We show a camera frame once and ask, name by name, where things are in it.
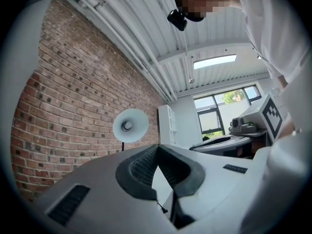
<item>person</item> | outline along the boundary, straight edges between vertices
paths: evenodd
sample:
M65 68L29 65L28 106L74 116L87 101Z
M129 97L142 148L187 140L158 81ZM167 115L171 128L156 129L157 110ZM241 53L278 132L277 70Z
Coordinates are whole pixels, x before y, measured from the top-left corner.
M226 7L240 9L245 15L247 35L255 51L265 62L271 78L277 78L282 90L311 61L311 41L300 18L287 0L175 0L187 18L207 16ZM280 138L295 130L290 115Z

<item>metal beam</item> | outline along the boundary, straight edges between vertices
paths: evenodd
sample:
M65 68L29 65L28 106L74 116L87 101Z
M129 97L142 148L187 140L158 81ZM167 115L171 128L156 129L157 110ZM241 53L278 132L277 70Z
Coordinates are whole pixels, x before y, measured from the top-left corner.
M192 54L205 51L208 49L212 49L212 48L245 47L249 45L251 45L249 39L231 39L231 40L222 39L222 40L210 41L210 42L205 42L205 43L190 46L188 47L188 52L189 52L189 55L192 55ZM160 56L157 58L157 61L159 62L160 65L162 65L166 62L184 57L185 55L186 55L186 49L183 48L183 49L170 52L166 55Z
M193 94L204 93L204 92L207 92L207 91L212 90L212 89L222 88L222 87L226 87L226 86L232 86L232 85L236 85L239 83L259 80L259 79L268 78L268 77L270 77L268 72L265 72L262 74L257 74L257 75L249 75L246 77L226 80L226 81L222 81L222 82L218 82L218 83L213 83L213 84L193 88L190 90L185 90L185 91L177 93L176 96L178 98L180 98L180 97L189 96L189 95L193 95Z

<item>window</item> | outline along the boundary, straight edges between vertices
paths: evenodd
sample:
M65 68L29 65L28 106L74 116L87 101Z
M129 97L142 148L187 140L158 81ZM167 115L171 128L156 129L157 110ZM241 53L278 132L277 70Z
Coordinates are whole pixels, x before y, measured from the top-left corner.
M236 57L237 55L231 55L231 56L223 56L223 57L216 57L216 58L196 61L194 62L194 69L204 68L204 67L222 64L226 62L232 62L236 60Z
M256 86L236 89L195 100L202 136L215 138L228 134L232 119L261 99Z

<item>white lamp shade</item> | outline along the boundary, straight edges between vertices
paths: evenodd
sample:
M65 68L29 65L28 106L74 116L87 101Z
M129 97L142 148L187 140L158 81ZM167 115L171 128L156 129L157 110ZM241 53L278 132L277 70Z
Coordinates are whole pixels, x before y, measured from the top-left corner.
M128 131L122 129L122 125L130 122L132 127ZM148 117L139 109L127 109L121 112L113 124L115 137L124 143L133 143L141 139L148 130Z

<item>black cable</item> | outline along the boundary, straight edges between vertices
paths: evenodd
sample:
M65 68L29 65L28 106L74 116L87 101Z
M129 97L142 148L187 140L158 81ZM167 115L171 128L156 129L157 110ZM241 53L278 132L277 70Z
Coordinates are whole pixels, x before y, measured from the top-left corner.
M167 213L167 212L168 212L168 210L165 209L165 208L163 208L163 207L161 206L161 204L159 204L158 202L157 202L157 204L161 207L161 210L162 210L163 213Z

